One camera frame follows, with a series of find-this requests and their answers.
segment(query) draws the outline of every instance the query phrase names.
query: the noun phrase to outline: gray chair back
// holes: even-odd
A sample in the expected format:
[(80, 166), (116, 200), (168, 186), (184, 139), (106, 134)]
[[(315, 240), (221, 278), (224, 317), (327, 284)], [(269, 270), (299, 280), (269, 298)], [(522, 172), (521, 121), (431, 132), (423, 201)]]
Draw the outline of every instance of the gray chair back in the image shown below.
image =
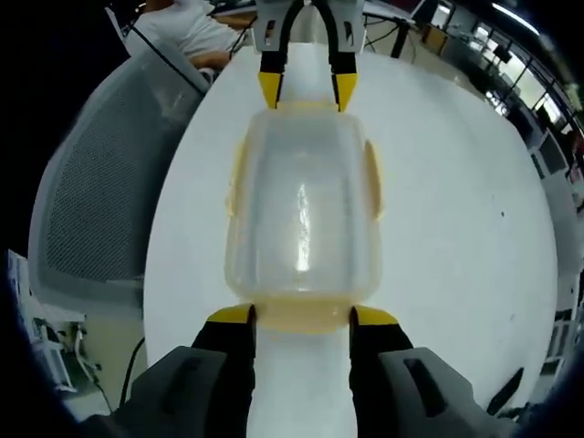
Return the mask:
[[(186, 58), (157, 44), (206, 91)], [(128, 59), (95, 89), (36, 194), (28, 265), (39, 300), (141, 318), (156, 204), (202, 98), (152, 50)]]

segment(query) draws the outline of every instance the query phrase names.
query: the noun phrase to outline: window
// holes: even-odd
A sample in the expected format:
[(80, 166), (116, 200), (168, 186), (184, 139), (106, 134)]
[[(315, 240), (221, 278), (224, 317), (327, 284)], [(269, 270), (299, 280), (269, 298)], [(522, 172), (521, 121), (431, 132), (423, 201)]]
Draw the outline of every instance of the window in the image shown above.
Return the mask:
[(489, 61), (495, 61), (495, 59), (498, 59), (498, 57), (495, 56), (494, 52), (498, 46), (499, 45), (492, 39), (487, 39), (486, 46), (483, 50), (483, 56), (486, 57)]
[(499, 46), (503, 46), (505, 48), (507, 48), (509, 46), (509, 44), (511, 43), (511, 40), (506, 37), (505, 35), (495, 31), (493, 32), (493, 35), (491, 35), (491, 38), (499, 45)]
[(432, 24), (436, 27), (440, 27), (444, 29), (450, 14), (453, 12), (453, 6), (447, 2), (440, 2), (438, 4), (438, 8), (434, 13), (434, 17), (432, 18)]
[(519, 94), (519, 98), (521, 98), (529, 108), (533, 108), (542, 96), (546, 94), (546, 89), (536, 79), (531, 70), (528, 69), (517, 82), (516, 92)]
[(537, 103), (536, 110), (539, 110), (541, 107), (544, 107), (544, 110), (548, 114), (549, 119), (552, 123), (556, 123), (558, 120), (560, 120), (560, 118), (563, 118), (562, 113), (558, 108), (558, 105), (556, 105), (556, 102), (554, 102), (551, 96), (549, 96), (549, 94), (547, 93), (543, 97), (543, 99), (541, 99)]
[(515, 53), (509, 51), (509, 54), (511, 55), (509, 62), (499, 63), (499, 75), (505, 75), (507, 78), (509, 78), (511, 83), (514, 83), (519, 79), (519, 75), (521, 75), (523, 70), (526, 69), (526, 65), (516, 56)]
[(491, 33), (491, 27), (487, 26), (485, 23), (479, 23), (474, 30), (474, 39), (468, 42), (468, 45), (472, 50), (477, 52), (483, 51), (486, 46), (486, 42), (489, 39), (489, 34)]
[(564, 129), (561, 131), (562, 134), (566, 135), (568, 132), (573, 131), (574, 129), (571, 127), (569, 123), (566, 124)]
[(539, 64), (539, 61), (534, 60), (531, 63), (531, 68), (533, 70), (534, 76), (540, 79), (543, 84), (551, 84), (554, 81), (554, 77), (548, 73), (548, 71)]
[(553, 86), (554, 91), (556, 92), (556, 96), (559, 98), (558, 104), (564, 110), (567, 115), (571, 115), (575, 112), (574, 105), (570, 102), (568, 95), (564, 91), (564, 89), (556, 82)]

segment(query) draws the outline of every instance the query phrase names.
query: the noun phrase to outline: office floor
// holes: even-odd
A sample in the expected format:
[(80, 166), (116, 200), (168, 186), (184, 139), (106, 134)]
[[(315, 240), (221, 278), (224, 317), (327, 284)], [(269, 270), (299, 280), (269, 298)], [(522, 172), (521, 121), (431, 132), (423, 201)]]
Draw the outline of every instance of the office floor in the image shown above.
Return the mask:
[[(393, 23), (368, 26), (369, 40), (373, 41), (382, 37), (394, 26)], [(375, 52), (380, 55), (389, 55), (396, 36), (397, 31), (375, 43)], [(426, 49), (420, 43), (420, 37), (415, 32), (411, 32), (410, 37), (406, 40), (401, 60), (413, 62), (415, 66), (450, 80), (479, 99), (484, 99), (484, 96), (471, 85), (464, 74)], [(86, 349), (88, 356), (101, 365), (102, 371), (99, 374), (101, 384), (110, 404), (115, 409), (120, 400), (121, 386), (130, 355), (138, 341), (144, 336), (142, 325), (139, 321), (133, 320), (88, 318), (87, 330)], [(133, 368), (132, 378), (140, 375), (146, 368), (146, 351), (142, 347)]]

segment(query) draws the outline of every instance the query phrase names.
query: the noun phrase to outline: translucent plastic box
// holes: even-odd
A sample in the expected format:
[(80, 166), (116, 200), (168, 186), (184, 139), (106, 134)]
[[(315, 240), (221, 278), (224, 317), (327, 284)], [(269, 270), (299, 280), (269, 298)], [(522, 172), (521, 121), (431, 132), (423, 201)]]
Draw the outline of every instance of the translucent plastic box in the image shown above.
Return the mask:
[(232, 180), (228, 285), (281, 329), (346, 321), (379, 284), (380, 204), (357, 118), (298, 104), (255, 115)]

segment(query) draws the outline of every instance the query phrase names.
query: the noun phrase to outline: white table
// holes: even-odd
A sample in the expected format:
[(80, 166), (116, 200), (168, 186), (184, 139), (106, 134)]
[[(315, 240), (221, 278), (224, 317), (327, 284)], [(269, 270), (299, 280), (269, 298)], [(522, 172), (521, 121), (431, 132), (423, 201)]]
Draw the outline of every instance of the white table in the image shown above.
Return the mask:
[[(291, 45), (282, 100), (332, 101), (327, 59), (323, 46)], [(462, 373), (483, 406), (525, 367), (513, 399), (522, 405), (546, 355), (557, 293), (552, 223), (527, 149), (511, 124), (453, 83), (372, 53), (358, 57), (358, 69), (348, 112), (377, 148), (385, 203), (381, 286), (366, 304), (390, 311), (415, 346), (431, 348)], [(258, 70), (258, 55), (243, 48), (203, 100), (172, 161), (146, 264), (150, 364), (190, 345), (211, 313), (237, 302), (224, 281), (225, 198), (236, 147), (252, 115), (266, 107)], [(348, 363), (330, 362), (348, 354), (347, 337), (305, 342), (259, 333), (255, 400), (269, 399), (263, 379), (273, 387), (292, 380), (290, 398), (298, 400), (344, 385), (343, 402), (318, 418), (349, 422), (339, 430), (354, 436)], [(287, 364), (296, 378), (282, 377)], [(305, 379), (303, 372), (322, 377)], [(318, 392), (298, 389), (307, 381)], [(302, 421), (293, 414), (278, 421), (288, 423), (289, 436), (332, 436), (339, 430), (323, 432), (318, 418), (306, 425), (303, 416), (328, 401), (306, 400), (295, 417)], [(259, 412), (250, 413), (248, 436), (282, 436), (286, 428), (256, 427)]]
[[(229, 10), (222, 10), (221, 12), (213, 14), (214, 16), (234, 16), (237, 14), (244, 14), (247, 12), (255, 12), (257, 6), (251, 4), (247, 0), (242, 0), (237, 2), (237, 5), (233, 6)], [(391, 5), (384, 4), (383, 2), (366, 1), (363, 5), (363, 14), (365, 16), (374, 16), (377, 18), (386, 18), (388, 20), (405, 20), (413, 24), (412, 16), (410, 14), (402, 13)]]

